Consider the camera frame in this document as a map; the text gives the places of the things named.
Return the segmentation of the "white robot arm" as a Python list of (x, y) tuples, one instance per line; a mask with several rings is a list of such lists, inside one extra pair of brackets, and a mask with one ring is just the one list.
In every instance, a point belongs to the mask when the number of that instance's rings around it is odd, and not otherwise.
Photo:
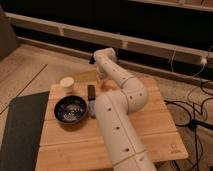
[(157, 171), (128, 118), (147, 103), (146, 87), (116, 64), (113, 48), (97, 50), (93, 57), (101, 77), (109, 75), (120, 87), (102, 93), (95, 101), (97, 122), (114, 171)]

